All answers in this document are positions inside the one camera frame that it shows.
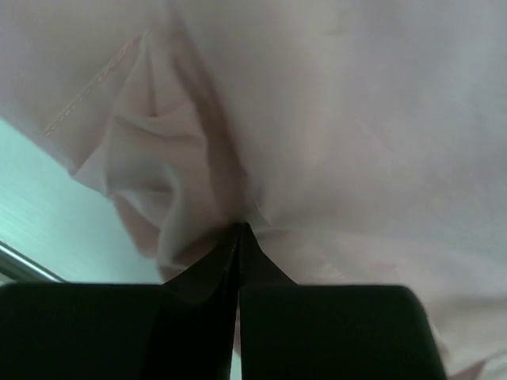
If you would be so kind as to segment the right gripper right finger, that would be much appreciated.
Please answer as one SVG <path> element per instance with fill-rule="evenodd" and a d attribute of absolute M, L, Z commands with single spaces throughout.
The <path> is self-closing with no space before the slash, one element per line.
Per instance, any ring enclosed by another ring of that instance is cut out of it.
<path fill-rule="evenodd" d="M 245 379 L 443 379 L 424 308 L 399 285 L 299 285 L 261 250 L 238 246 Z"/>

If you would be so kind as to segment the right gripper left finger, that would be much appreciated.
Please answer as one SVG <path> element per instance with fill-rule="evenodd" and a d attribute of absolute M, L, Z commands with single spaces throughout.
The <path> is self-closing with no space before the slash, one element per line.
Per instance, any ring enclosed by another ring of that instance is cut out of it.
<path fill-rule="evenodd" d="M 229 378 L 240 237 L 161 285 L 3 286 L 2 378 Z"/>

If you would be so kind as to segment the pink trousers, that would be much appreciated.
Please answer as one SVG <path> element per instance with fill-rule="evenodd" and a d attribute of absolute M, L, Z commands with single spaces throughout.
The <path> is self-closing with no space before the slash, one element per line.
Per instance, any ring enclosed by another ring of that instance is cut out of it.
<path fill-rule="evenodd" d="M 248 222 L 300 283 L 411 288 L 506 376 L 503 1 L 4 1 L 1 116 L 172 279 Z"/>

